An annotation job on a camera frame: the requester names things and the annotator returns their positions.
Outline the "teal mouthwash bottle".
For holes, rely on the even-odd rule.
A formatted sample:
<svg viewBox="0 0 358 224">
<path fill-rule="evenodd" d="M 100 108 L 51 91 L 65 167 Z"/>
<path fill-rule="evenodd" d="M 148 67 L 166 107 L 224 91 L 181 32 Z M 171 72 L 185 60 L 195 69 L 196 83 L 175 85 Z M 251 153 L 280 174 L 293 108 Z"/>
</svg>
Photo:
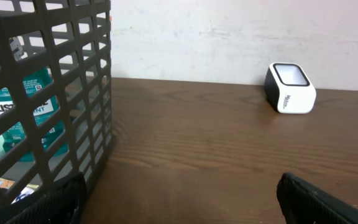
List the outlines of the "teal mouthwash bottle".
<svg viewBox="0 0 358 224">
<path fill-rule="evenodd" d="M 27 96 L 34 95 L 37 91 L 52 83 L 52 78 L 47 68 L 43 68 L 23 79 L 23 86 Z M 0 115 L 14 107 L 10 92 L 7 88 L 0 89 Z M 41 125 L 59 109 L 56 98 L 53 96 L 46 102 L 40 104 L 33 112 L 36 125 Z M 50 145 L 63 133 L 63 122 L 59 121 L 41 139 L 42 146 L 47 150 Z M 15 145 L 26 137 L 24 128 L 18 122 L 0 135 L 0 158 L 9 152 Z"/>
</svg>

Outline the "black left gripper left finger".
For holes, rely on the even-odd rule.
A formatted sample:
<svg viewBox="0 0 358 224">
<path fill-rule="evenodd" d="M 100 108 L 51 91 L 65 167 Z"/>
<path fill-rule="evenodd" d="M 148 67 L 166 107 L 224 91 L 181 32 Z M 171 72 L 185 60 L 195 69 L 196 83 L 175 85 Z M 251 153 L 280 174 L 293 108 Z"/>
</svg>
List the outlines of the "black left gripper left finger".
<svg viewBox="0 0 358 224">
<path fill-rule="evenodd" d="M 14 203 L 6 223 L 79 223 L 87 196 L 82 172 L 59 179 L 49 189 L 41 189 Z"/>
</svg>

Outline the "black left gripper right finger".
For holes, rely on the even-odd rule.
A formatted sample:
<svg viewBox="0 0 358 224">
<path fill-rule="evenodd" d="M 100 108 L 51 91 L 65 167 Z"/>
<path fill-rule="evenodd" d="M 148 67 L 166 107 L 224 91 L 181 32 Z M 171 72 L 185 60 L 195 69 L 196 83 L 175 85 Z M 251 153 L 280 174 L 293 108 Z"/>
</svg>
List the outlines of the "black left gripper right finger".
<svg viewBox="0 0 358 224">
<path fill-rule="evenodd" d="M 282 174 L 276 194 L 287 223 L 358 224 L 358 209 L 295 174 Z"/>
</svg>

